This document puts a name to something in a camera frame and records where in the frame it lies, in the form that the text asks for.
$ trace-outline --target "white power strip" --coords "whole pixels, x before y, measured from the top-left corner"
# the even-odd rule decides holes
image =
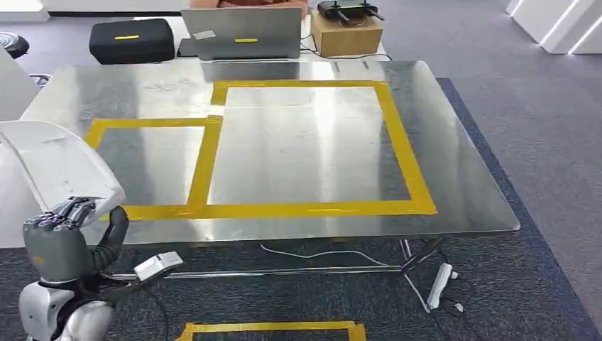
[[[427,299],[427,304],[431,309],[437,309],[439,307],[441,293],[443,292],[443,289],[445,289],[447,281],[450,277],[456,278],[457,276],[457,273],[452,273],[451,264],[441,264],[441,266],[439,267],[439,271],[437,272],[437,277],[434,279],[431,292],[429,293],[429,298]]]

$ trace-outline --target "yellow tape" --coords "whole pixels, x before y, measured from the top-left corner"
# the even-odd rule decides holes
[[[192,184],[190,185],[190,192],[188,194],[187,205],[191,208],[207,204],[215,155],[217,154],[219,133],[221,131],[221,117],[213,117],[213,119],[219,119],[219,123],[205,126],[201,149],[197,157],[195,174],[192,176]]]
[[[257,38],[235,38],[235,43],[257,43]]]
[[[185,119],[94,119],[84,140],[92,148],[98,148],[102,136],[107,129],[203,126],[203,139],[199,148],[199,156],[197,157],[197,165],[192,178],[187,204],[124,205],[124,209],[128,213],[130,220],[191,219],[191,217],[199,215],[199,207],[198,205],[189,204],[198,204],[199,202],[205,204],[207,201],[221,123],[222,117],[219,116]],[[101,218],[101,220],[107,219],[108,216],[106,215]]]
[[[138,39],[140,36],[119,36],[115,37],[115,40],[126,40],[126,39]]]
[[[217,80],[213,83],[211,104],[225,105],[230,87],[374,87],[377,80]]]
[[[383,112],[391,144],[405,181],[409,200],[348,201],[348,202],[287,202],[208,205],[221,117],[206,119],[95,119],[86,142],[98,147],[105,129],[139,128],[145,126],[204,126],[205,132],[186,205],[126,205],[131,220],[143,219],[214,219],[266,217],[336,217],[362,215],[433,215],[437,208],[407,138],[388,84],[374,80],[225,80],[214,83],[211,103],[225,105],[230,87],[372,87]]]
[[[203,218],[324,217],[348,215],[433,215],[437,213],[407,138],[387,82],[376,80],[219,80],[211,103],[225,105],[231,87],[372,87],[383,112],[395,157],[409,200],[361,202],[292,202],[274,204],[208,205]]]
[[[407,191],[410,194],[410,202],[421,214],[436,214],[437,208],[434,206],[429,188],[422,177],[420,167],[410,145],[410,140],[405,134],[403,123],[401,122],[395,101],[389,92],[387,84],[379,83],[374,85],[374,91],[376,92],[378,103],[381,105],[395,157],[398,160]]]
[[[192,341],[194,334],[205,332],[262,332],[271,330],[347,330],[349,341],[366,341],[363,324],[353,321],[333,322],[272,322],[272,323],[224,323],[200,325],[186,323],[181,336],[176,341]]]

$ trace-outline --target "stainless steel table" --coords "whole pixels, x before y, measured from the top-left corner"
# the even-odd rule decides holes
[[[97,148],[130,244],[420,237],[424,256],[519,228],[423,62],[65,67],[23,119]],[[0,183],[0,247],[22,247],[39,209],[3,148]]]

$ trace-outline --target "gray laptop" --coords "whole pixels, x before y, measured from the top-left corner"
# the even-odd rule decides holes
[[[182,18],[204,60],[299,58],[301,8],[185,9]]]

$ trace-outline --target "black case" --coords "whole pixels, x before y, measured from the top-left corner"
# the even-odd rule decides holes
[[[90,34],[90,53],[103,65],[172,60],[173,32],[165,19],[97,23]]]

